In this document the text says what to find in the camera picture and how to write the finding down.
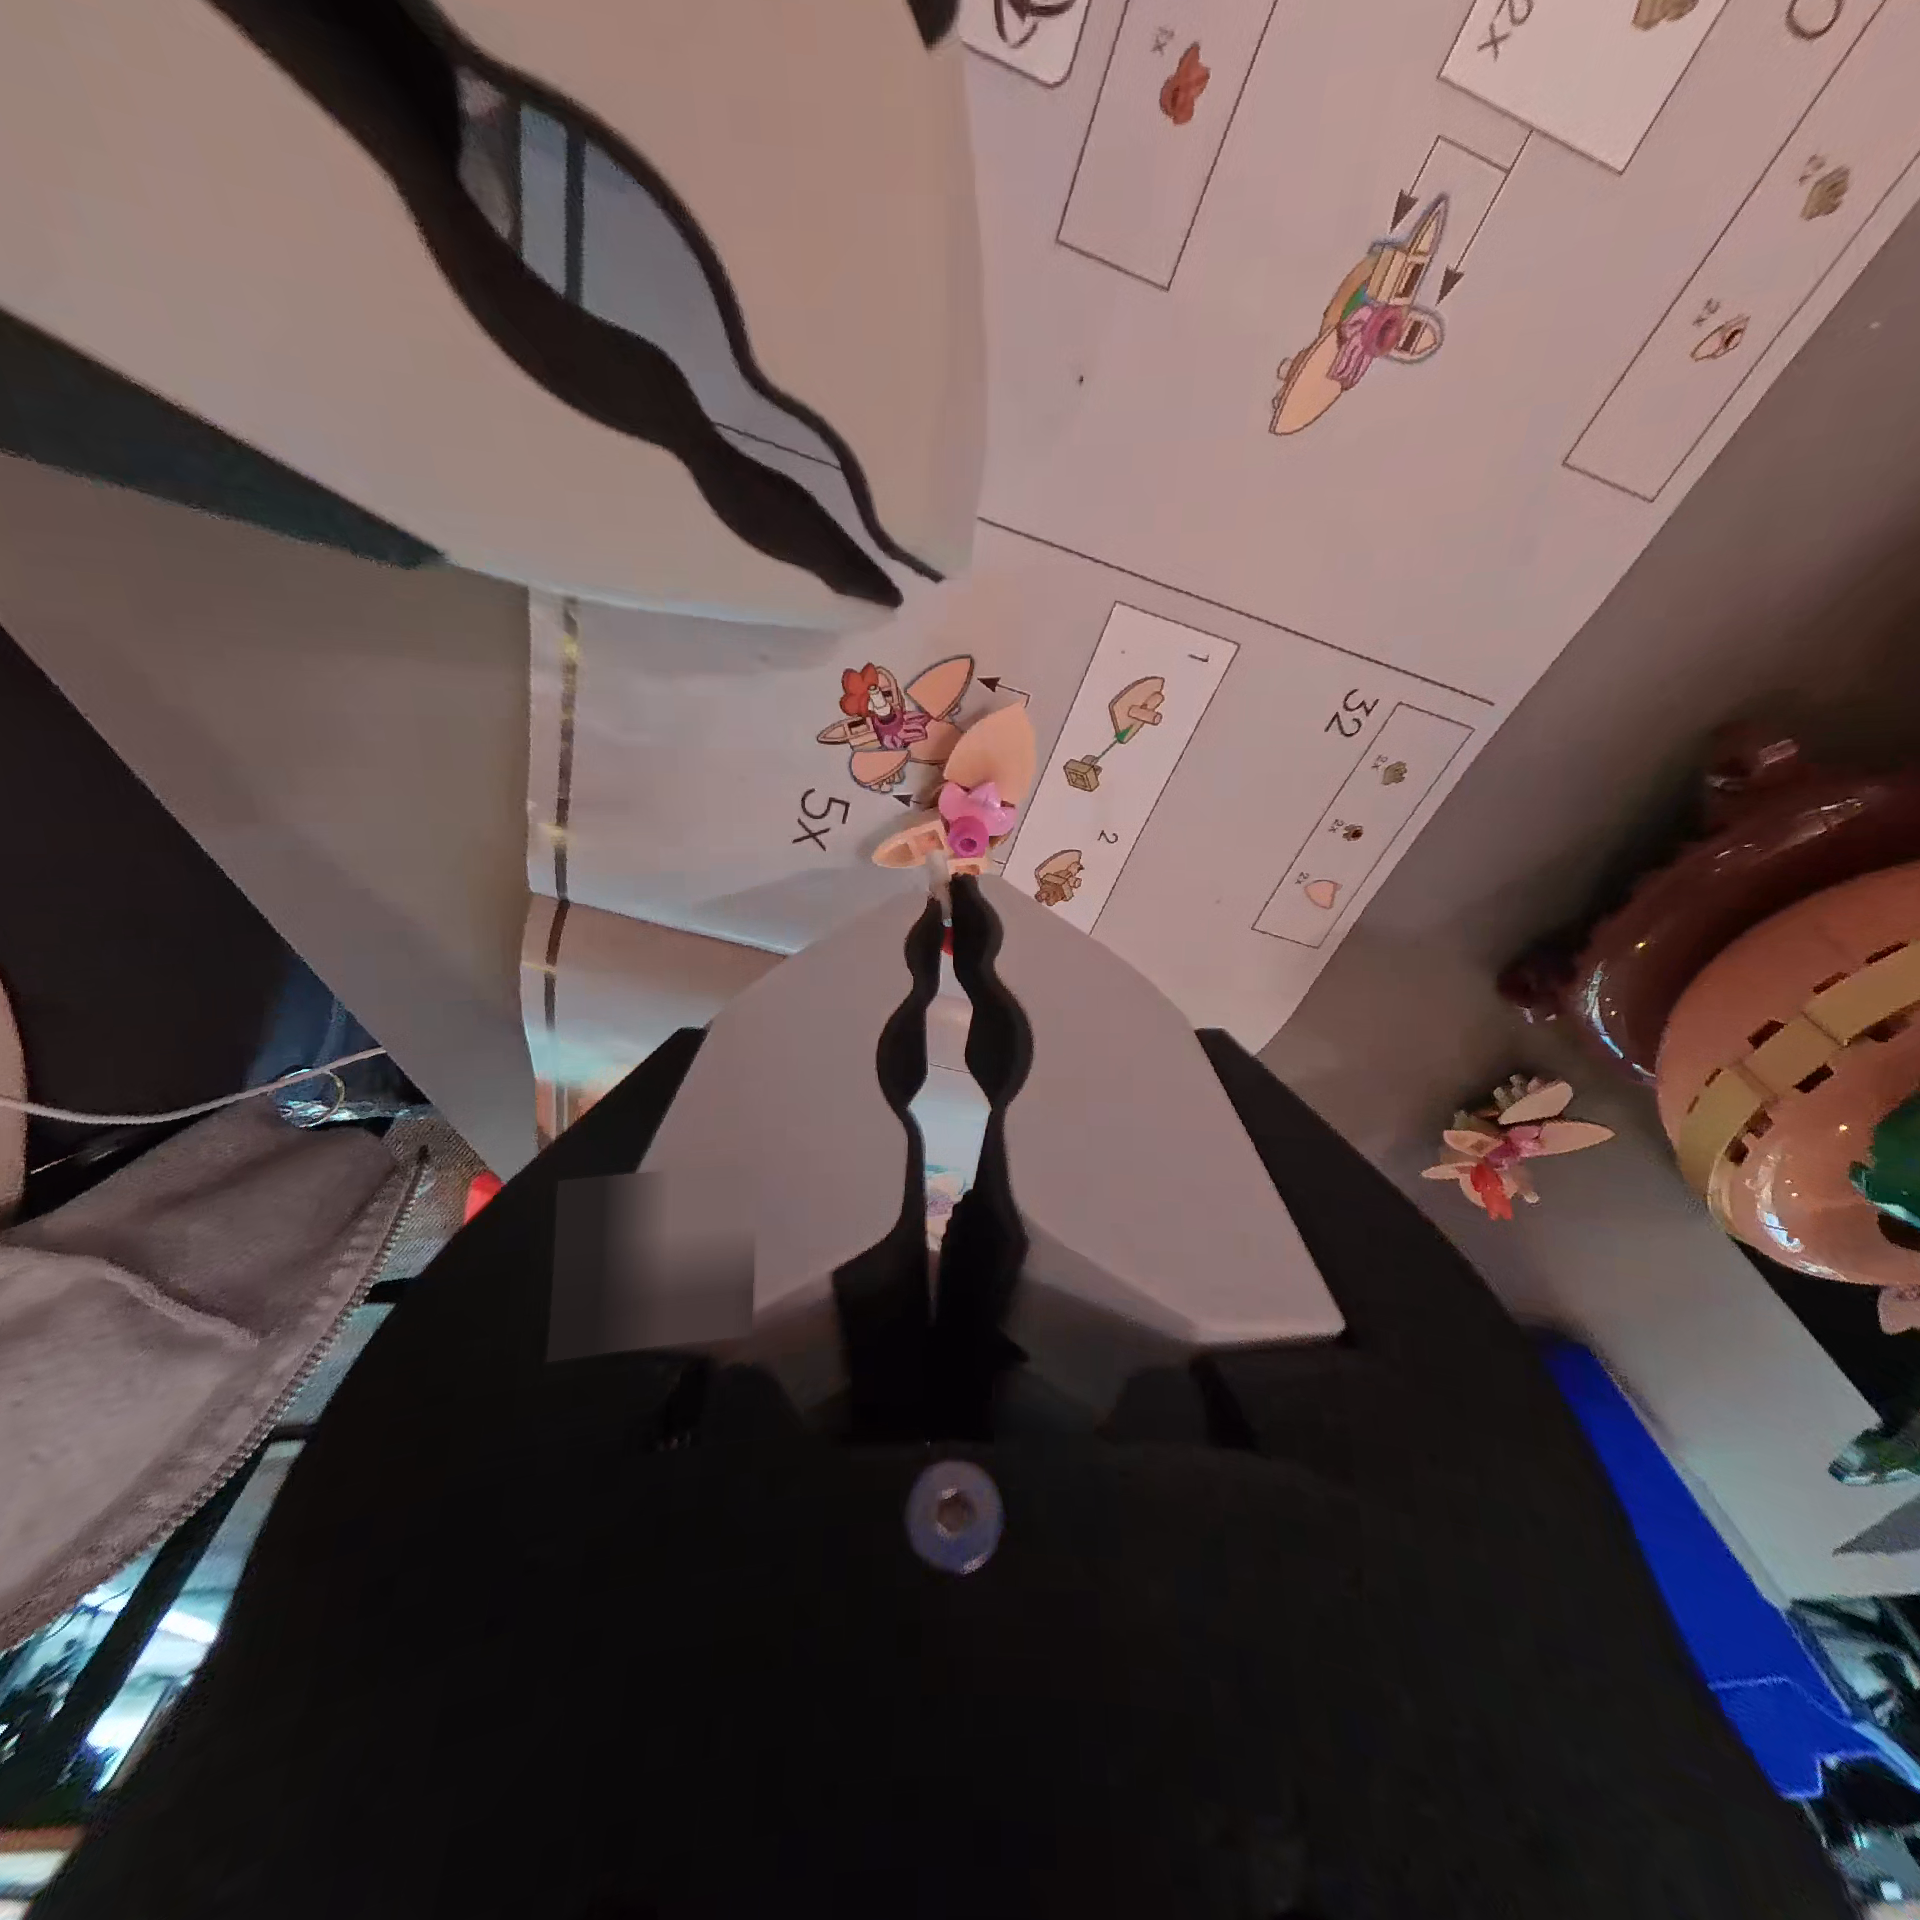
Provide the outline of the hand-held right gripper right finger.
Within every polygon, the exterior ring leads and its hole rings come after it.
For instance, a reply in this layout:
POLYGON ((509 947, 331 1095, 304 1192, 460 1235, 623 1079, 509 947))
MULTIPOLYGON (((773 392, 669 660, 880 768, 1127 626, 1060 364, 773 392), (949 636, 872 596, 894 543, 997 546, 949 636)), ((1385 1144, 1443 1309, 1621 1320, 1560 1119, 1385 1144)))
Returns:
POLYGON ((1344 1330, 1184 1012, 1004 880, 997 981, 1033 1051, 1004 1120, 1019 1347, 1260 1347, 1344 1330))

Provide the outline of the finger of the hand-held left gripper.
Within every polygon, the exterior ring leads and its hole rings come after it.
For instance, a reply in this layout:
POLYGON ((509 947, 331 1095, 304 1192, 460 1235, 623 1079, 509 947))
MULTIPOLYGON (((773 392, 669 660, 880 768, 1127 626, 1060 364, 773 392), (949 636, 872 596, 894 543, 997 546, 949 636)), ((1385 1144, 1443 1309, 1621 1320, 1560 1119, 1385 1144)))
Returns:
POLYGON ((747 387, 848 481, 876 546, 972 559, 988 439, 956 5, 453 2, 425 13, 655 200, 747 387))
POLYGON ((444 562, 837 628, 870 552, 461 178, 403 5, 4 5, 4 313, 444 562))

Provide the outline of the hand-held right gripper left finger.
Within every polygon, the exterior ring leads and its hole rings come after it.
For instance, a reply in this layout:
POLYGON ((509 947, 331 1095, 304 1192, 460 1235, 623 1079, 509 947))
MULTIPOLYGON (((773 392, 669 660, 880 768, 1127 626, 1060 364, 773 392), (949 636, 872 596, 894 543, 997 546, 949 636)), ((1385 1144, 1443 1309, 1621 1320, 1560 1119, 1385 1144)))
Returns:
POLYGON ((781 960, 711 1019, 638 1177, 638 1333, 699 1352, 831 1313, 896 1227, 907 1129, 880 1039, 910 999, 910 888, 781 960))

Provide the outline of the pink brick flower with petals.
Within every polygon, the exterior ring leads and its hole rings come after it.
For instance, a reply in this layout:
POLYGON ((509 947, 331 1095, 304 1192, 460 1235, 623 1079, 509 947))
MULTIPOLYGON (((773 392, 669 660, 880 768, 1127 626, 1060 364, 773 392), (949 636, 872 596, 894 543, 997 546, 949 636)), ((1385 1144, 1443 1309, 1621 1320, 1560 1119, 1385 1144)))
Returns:
POLYGON ((870 864, 889 873, 925 864, 945 873, 985 873, 992 852, 1014 832, 1038 772, 1039 746, 1027 706, 982 714, 951 746, 935 802, 884 836, 870 864))

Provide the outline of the grey desk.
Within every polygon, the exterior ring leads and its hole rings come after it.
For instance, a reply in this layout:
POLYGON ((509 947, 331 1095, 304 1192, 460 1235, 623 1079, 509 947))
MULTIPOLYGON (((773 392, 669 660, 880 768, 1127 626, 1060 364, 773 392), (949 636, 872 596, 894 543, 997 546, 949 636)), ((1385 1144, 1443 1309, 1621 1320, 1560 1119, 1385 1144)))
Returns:
MULTIPOLYGON (((1796 352, 1568 650, 1456 779, 1264 1049, 1408 1193, 1444 1106, 1521 1032, 1496 967, 1689 795, 1737 714, 1841 762, 1915 748, 1915 216, 1796 352)), ((256 1059, 284 938, 493 1173, 536 1152, 521 1036, 526 612, 512 588, 278 539, 4 459, 4 978, 29 1082, 150 1113, 256 1059)), ((1617 1141, 1519 1225, 1423 1208, 1526 1317, 1582 1329, 1790 1599, 1915 1594, 1838 1548, 1865 1425, 1759 1271, 1617 1141)))

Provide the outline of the small finished brick flower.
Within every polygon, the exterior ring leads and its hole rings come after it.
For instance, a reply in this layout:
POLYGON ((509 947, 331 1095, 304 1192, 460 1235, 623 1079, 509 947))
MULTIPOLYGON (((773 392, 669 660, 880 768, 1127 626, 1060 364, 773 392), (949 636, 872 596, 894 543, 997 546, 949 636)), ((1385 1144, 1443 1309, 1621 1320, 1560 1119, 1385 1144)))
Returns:
POLYGON ((1488 1219, 1513 1221, 1519 1208, 1541 1197, 1533 1162, 1589 1152, 1615 1137, 1601 1122, 1573 1116, 1573 1095, 1566 1079, 1505 1077, 1477 1109, 1454 1113, 1443 1133, 1443 1157, 1423 1168, 1421 1179, 1454 1186, 1488 1219))

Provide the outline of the brick building instruction booklet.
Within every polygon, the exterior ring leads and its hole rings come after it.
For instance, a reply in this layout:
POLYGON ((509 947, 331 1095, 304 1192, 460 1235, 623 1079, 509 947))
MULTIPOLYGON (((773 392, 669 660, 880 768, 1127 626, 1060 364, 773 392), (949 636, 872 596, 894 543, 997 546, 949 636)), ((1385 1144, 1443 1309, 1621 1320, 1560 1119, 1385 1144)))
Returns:
POLYGON ((1251 1049, 1915 205, 1915 5, 959 5, 969 569, 767 631, 531 604, 542 1139, 892 890, 992 861, 1251 1049))

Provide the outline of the pink brick flowerpot model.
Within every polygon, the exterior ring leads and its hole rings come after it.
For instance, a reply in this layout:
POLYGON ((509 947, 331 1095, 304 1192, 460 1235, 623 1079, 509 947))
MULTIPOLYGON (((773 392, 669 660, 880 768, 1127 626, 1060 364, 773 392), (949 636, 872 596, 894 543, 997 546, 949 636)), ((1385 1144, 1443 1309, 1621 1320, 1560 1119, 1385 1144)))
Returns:
POLYGON ((1495 988, 1649 1091, 1727 1240, 1871 1317, 1895 1385, 1831 1475, 1915 1487, 1915 768, 1825 767, 1759 725, 1703 762, 1686 827, 1495 988))

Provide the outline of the blue plastic box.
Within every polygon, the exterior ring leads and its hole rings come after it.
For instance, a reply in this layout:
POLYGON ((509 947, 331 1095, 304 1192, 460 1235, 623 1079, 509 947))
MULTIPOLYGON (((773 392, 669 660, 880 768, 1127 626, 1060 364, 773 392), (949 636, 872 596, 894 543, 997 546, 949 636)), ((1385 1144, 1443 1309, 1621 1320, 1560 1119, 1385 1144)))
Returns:
POLYGON ((1828 1770, 1880 1763, 1879 1730, 1744 1571, 1601 1362, 1559 1336, 1537 1336, 1535 1348, 1614 1483, 1686 1653, 1771 1788, 1808 1803, 1828 1770))

